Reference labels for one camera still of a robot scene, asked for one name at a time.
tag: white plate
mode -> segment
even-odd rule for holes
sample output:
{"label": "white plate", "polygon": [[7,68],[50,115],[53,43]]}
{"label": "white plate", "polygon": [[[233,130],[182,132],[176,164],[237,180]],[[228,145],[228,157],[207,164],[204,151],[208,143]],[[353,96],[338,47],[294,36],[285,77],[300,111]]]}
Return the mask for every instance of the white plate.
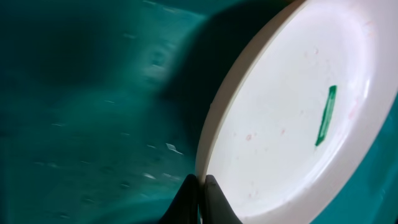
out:
{"label": "white plate", "polygon": [[397,93],[397,9],[396,0],[297,1],[235,61],[196,172],[216,177],[244,223],[309,223],[350,178]]}

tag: black object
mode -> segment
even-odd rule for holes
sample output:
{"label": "black object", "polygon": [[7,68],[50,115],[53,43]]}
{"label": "black object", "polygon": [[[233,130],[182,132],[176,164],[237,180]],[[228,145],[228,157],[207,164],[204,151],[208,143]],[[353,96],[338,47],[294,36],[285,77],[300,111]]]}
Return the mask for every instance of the black object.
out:
{"label": "black object", "polygon": [[223,191],[212,175],[207,175],[202,188],[196,176],[188,175],[169,209],[159,223],[198,223],[198,205],[203,224],[242,224],[233,212]]}

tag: green marking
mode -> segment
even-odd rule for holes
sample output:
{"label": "green marking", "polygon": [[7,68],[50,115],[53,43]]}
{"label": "green marking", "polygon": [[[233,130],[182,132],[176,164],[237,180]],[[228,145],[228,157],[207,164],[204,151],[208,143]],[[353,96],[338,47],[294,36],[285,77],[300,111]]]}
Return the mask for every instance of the green marking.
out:
{"label": "green marking", "polygon": [[331,114],[333,113],[333,107],[335,106],[336,92],[336,85],[329,87],[328,101],[326,101],[326,106],[323,110],[322,123],[319,128],[318,139],[315,143],[315,146],[319,146],[326,138],[326,133],[328,132],[329,123],[331,120]]}

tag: red speck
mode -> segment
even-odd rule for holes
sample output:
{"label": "red speck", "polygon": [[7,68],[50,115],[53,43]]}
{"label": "red speck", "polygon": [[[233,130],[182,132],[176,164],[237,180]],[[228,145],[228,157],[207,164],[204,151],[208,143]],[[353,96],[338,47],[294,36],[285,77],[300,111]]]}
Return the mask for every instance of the red speck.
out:
{"label": "red speck", "polygon": [[348,119],[354,118],[356,110],[358,109],[358,101],[359,101],[358,99],[355,100],[355,105],[353,106],[353,109],[351,109],[351,111],[349,112]]}

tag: teal surface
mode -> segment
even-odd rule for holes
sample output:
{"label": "teal surface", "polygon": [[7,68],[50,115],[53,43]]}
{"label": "teal surface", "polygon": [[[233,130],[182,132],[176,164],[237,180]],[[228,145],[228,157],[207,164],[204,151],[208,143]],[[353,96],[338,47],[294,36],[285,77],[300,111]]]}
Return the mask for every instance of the teal surface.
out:
{"label": "teal surface", "polygon": [[361,165],[313,224],[387,224],[397,219],[398,98]]}
{"label": "teal surface", "polygon": [[[159,218],[194,172],[224,76],[286,5],[1,1],[0,222]],[[396,215],[396,111],[315,223],[390,223]]]}

